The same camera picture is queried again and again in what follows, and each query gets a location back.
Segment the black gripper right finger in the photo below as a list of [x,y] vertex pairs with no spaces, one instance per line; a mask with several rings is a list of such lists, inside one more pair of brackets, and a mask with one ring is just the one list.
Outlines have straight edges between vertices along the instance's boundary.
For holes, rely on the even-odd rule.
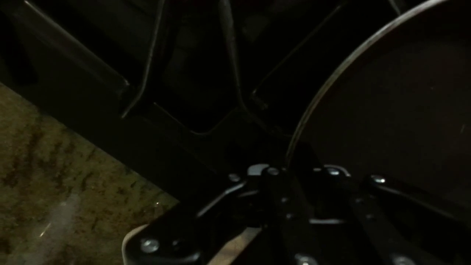
[[315,166],[313,175],[366,237],[380,265],[471,265],[468,209],[390,177],[356,181],[338,165]]

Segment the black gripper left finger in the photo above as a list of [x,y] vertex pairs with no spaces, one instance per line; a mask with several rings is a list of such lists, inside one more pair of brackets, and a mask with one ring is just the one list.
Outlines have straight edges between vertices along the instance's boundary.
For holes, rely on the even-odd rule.
[[212,265],[237,237],[252,240],[234,256],[244,265],[322,265],[324,253],[299,178],[266,164],[235,183],[181,202],[129,233],[125,265]]

